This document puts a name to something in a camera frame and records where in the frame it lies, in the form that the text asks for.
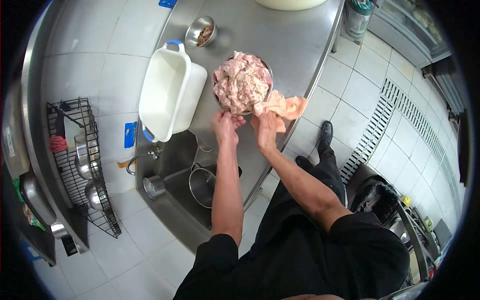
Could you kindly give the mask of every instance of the black shoe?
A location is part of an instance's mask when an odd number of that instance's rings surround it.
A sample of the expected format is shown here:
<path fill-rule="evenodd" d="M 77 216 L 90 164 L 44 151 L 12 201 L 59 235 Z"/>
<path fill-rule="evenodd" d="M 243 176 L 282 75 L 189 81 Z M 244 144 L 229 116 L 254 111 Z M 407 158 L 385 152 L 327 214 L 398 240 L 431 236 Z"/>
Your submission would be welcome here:
<path fill-rule="evenodd" d="M 322 129 L 320 130 L 320 139 L 318 141 L 318 147 L 325 148 L 330 146 L 333 138 L 333 125 L 330 121 L 324 121 L 322 123 Z"/>
<path fill-rule="evenodd" d="M 297 163 L 297 166 L 302 168 L 304 171 L 310 171 L 313 168 L 313 164 L 304 156 L 297 156 L 295 158 L 295 162 Z"/>

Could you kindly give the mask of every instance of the faucet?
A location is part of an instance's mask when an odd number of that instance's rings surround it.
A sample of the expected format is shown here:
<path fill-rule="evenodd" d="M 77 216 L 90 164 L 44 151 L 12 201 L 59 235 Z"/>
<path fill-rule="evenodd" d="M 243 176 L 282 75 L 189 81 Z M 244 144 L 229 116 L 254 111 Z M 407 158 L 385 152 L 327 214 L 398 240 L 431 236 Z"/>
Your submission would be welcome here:
<path fill-rule="evenodd" d="M 135 173 L 136 173 L 136 172 L 130 170 L 130 165 L 131 165 L 135 160 L 137 160 L 137 158 L 139 158 L 139 157 L 141 157 L 141 156 L 145 156 L 145 155 L 151 155 L 154 160 L 157 160 L 157 159 L 160 158 L 160 154 L 162 154 L 162 149 L 160 149 L 159 147 L 155 147 L 153 150 L 150 150 L 150 151 L 148 151 L 148 152 L 145 153 L 145 154 L 135 155 L 135 156 L 132 157 L 132 159 L 128 162 L 127 167 L 126 167 L 125 169 L 127 170 L 127 173 L 129 173 L 130 175 L 135 176 Z"/>

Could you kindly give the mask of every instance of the floor drain grate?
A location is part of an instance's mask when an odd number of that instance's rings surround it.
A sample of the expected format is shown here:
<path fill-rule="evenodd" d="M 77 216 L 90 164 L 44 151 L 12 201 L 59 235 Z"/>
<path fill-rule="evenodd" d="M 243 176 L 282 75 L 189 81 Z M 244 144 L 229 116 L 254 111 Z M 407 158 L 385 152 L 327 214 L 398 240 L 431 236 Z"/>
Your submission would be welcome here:
<path fill-rule="evenodd" d="M 437 134 L 433 131 L 433 128 L 431 127 L 427 118 L 409 99 L 409 97 L 388 77 L 386 77 L 384 80 L 384 84 L 380 91 L 380 98 L 391 102 L 395 108 L 397 108 L 413 125 L 425 143 L 427 143 L 448 182 L 448 187 L 453 199 L 456 200 L 457 204 L 459 204 L 459 196 L 456 185 L 457 180 L 451 166 L 451 163 L 456 162 L 450 162 L 448 160 L 446 151 L 438 140 Z M 460 214 L 459 205 L 455 205 L 455 210 L 458 216 Z"/>
<path fill-rule="evenodd" d="M 360 164 L 366 164 L 372 156 L 387 128 L 393 111 L 394 106 L 389 101 L 382 97 L 378 98 L 375 109 L 370 116 L 367 126 L 363 129 L 360 139 L 357 141 L 350 156 L 340 168 L 340 175 L 345 185 L 353 176 L 358 166 Z"/>

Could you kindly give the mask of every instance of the forearm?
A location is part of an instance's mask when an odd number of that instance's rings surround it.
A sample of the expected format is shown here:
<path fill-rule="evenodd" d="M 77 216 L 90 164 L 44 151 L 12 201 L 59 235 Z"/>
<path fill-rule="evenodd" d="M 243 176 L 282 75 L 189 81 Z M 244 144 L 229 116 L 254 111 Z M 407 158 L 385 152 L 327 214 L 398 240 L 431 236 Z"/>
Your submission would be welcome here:
<path fill-rule="evenodd" d="M 235 145 L 221 146 L 216 164 L 216 183 L 212 205 L 212 235 L 230 235 L 240 245 L 243 200 Z"/>
<path fill-rule="evenodd" d="M 328 232 L 339 217 L 350 214 L 337 195 L 321 181 L 288 160 L 277 149 L 263 153 L 293 199 Z"/>

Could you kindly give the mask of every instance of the red scissors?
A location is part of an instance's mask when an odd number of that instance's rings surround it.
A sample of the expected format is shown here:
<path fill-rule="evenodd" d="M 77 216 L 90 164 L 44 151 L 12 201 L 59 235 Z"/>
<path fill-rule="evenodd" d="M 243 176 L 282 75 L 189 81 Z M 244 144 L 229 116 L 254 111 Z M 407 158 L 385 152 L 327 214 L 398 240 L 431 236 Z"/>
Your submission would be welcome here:
<path fill-rule="evenodd" d="M 68 149 L 67 140 L 61 135 L 53 135 L 50 137 L 50 146 L 48 149 L 53 153 L 66 150 Z"/>

